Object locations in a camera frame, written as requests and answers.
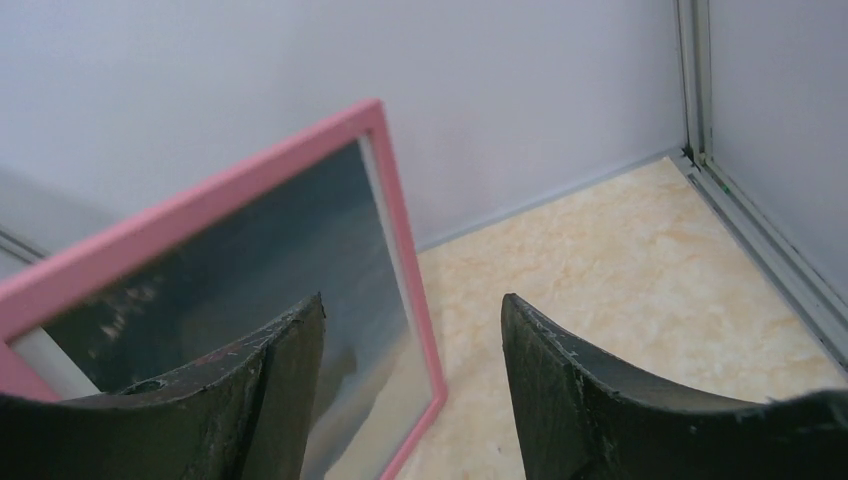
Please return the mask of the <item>pink wooden picture frame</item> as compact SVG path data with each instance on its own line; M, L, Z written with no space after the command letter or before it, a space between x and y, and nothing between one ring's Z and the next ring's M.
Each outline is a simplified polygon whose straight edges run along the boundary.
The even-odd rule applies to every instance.
M113 225L51 256L29 252L15 237L3 234L2 249L22 256L26 268L1 284L1 398L13 395L46 403L64 401L23 357L14 352L16 339L46 326L63 312L118 279L131 274L256 198L260 192L349 142L366 136L384 162L389 197L404 242L405 266L417 292L419 334L428 353L436 397L424 414L424 428L407 444L405 461L438 416L447 387L424 295L404 195L383 104L359 103L246 159L227 171L132 218Z

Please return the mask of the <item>blue landscape photo print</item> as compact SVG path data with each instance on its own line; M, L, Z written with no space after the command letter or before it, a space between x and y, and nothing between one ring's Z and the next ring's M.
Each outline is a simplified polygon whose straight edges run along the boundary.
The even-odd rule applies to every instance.
M12 348L63 400L115 393L311 295L324 347L302 477L390 479L435 400L384 162L361 136Z

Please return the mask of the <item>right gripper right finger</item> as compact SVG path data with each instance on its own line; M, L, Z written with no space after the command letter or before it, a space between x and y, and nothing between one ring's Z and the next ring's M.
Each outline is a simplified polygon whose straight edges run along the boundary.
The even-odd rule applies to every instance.
M767 403L694 389L502 301L511 403L529 479L843 479L847 394Z

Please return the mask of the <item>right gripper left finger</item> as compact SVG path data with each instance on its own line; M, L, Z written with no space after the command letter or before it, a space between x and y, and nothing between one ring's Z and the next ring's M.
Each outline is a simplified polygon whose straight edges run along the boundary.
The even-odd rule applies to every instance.
M114 394L1 398L5 479L296 479L325 313L303 299L253 333Z

